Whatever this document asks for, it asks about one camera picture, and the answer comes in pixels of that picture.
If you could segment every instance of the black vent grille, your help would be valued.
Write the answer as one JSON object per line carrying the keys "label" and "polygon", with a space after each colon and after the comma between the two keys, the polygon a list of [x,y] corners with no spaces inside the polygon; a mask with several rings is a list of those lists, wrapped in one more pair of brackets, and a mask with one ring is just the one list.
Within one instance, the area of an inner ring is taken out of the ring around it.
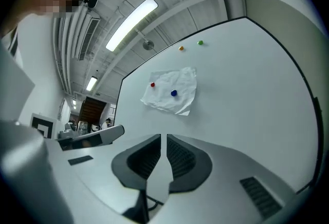
{"label": "black vent grille", "polygon": [[170,138],[167,138],[167,158],[173,171],[174,180],[190,172],[196,164],[195,154]]}
{"label": "black vent grille", "polygon": [[264,219],[282,208],[254,177],[242,179],[240,183]]}
{"label": "black vent grille", "polygon": [[84,59],[84,57],[86,55],[86,52],[87,52],[88,45],[90,43],[90,40],[92,39],[92,36],[94,34],[94,31],[95,31],[98,23],[99,23],[99,20],[98,19],[95,19],[95,18],[92,19],[92,21],[91,21],[91,23],[90,23],[90,25],[88,27],[86,36],[84,37],[82,46],[81,46],[81,51],[80,51],[80,55],[79,55],[79,61],[83,61],[83,59]]}
{"label": "black vent grille", "polygon": [[128,167],[137,175],[148,179],[161,156],[161,138],[131,154],[127,159]]}

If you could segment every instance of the black frame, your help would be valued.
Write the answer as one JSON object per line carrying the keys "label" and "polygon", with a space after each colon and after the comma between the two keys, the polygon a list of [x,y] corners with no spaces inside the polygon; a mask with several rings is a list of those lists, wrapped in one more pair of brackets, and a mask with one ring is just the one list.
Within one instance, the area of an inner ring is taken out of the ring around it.
{"label": "black frame", "polygon": [[[160,53],[162,53],[163,51],[165,51],[166,49],[168,49],[169,47],[172,47],[173,45],[177,44],[178,42],[181,42],[199,32],[202,32],[204,30],[207,30],[209,28],[212,28],[212,27],[215,27],[215,26],[218,26],[218,25],[221,25],[221,24],[225,24],[225,23],[228,23],[228,22],[231,22],[231,21],[236,21],[236,20],[241,20],[243,18],[246,18],[248,20],[250,20],[251,22],[253,22],[254,24],[256,24],[258,27],[260,27],[262,30],[264,30],[268,35],[270,35],[279,45],[280,47],[287,53],[287,55],[290,57],[290,59],[292,60],[292,62],[294,63],[294,65],[297,67],[300,75],[302,76],[304,82],[305,82],[305,85],[307,87],[307,90],[309,92],[309,95],[311,97],[311,100],[312,100],[312,103],[313,103],[313,107],[314,107],[314,112],[315,112],[315,115],[316,115],[316,119],[317,119],[317,128],[318,128],[318,153],[317,153],[317,162],[316,162],[316,165],[315,165],[315,170],[314,170],[314,174],[313,174],[313,178],[312,180],[306,184],[303,188],[301,188],[300,190],[298,190],[296,192],[296,194],[299,194],[300,192],[302,192],[304,189],[306,189],[307,187],[309,186],[314,186],[317,182],[317,179],[319,178],[319,174],[320,174],[320,169],[321,169],[321,164],[322,164],[322,156],[323,156],[323,142],[324,142],[324,133],[323,133],[323,123],[322,123],[322,115],[321,115],[321,108],[320,108],[320,104],[319,104],[319,101],[317,99],[317,97],[314,97],[313,96],[313,93],[310,89],[310,86],[308,84],[308,81],[303,73],[303,71],[301,70],[301,68],[299,67],[299,65],[297,64],[296,60],[293,58],[293,56],[289,53],[289,51],[283,46],[283,44],[274,36],[272,35],[267,29],[265,29],[264,27],[262,27],[260,24],[258,24],[257,22],[253,21],[251,18],[247,17],[247,16],[241,16],[241,17],[237,17],[237,18],[233,18],[231,20],[227,20],[227,21],[223,21],[223,22],[219,22],[219,23],[216,23],[214,25],[211,25],[211,26],[208,26],[204,29],[201,29],[201,30],[198,30],[184,38],[182,38],[181,40],[169,45],[168,47],[164,48],[162,51],[158,52],[157,54],[153,55],[151,58],[149,58],[147,61],[149,61],[150,59],[152,59],[154,56],[156,55],[159,55]],[[132,70],[130,73],[127,74],[126,77],[124,77],[121,81],[121,85],[120,85],[120,89],[119,89],[119,96],[118,96],[118,101],[117,101],[117,108],[116,110],[118,109],[118,103],[119,103],[119,97],[120,97],[120,92],[121,92],[121,87],[122,87],[122,83],[123,83],[123,80],[125,78],[127,78],[130,74],[132,74],[136,69],[138,69],[140,66],[142,66],[145,62],[143,62],[141,65],[139,65],[137,68],[135,68],[134,70]],[[113,126],[115,125],[115,116],[116,114],[114,115],[114,119],[113,119]]]}

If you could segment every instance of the fluorescent light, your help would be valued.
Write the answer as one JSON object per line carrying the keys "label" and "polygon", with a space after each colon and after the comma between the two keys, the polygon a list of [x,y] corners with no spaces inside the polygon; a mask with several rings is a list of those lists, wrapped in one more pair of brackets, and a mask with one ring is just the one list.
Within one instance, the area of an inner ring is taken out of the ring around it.
{"label": "fluorescent light", "polygon": [[86,90],[91,91],[96,82],[97,82],[97,78],[92,76]]}
{"label": "fluorescent light", "polygon": [[110,51],[114,51],[129,31],[131,31],[143,18],[145,18],[157,7],[158,4],[154,0],[145,0],[142,4],[140,4],[113,34],[106,45],[106,48]]}

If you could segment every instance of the air conditioner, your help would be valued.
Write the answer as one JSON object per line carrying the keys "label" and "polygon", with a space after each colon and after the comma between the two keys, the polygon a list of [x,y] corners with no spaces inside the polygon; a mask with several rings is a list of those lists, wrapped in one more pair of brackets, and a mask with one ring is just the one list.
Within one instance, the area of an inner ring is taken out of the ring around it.
{"label": "air conditioner", "polygon": [[82,23],[82,27],[79,33],[76,55],[75,57],[79,61],[83,61],[90,41],[92,40],[92,36],[100,22],[100,16],[94,11],[88,11],[84,21]]}

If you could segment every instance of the small ball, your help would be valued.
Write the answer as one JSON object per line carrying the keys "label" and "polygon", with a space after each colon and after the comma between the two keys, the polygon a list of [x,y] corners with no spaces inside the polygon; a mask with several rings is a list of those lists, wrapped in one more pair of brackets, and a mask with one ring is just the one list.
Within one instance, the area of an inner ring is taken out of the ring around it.
{"label": "small ball", "polygon": [[176,95],[177,95],[177,91],[176,90],[171,91],[171,96],[176,96]]}

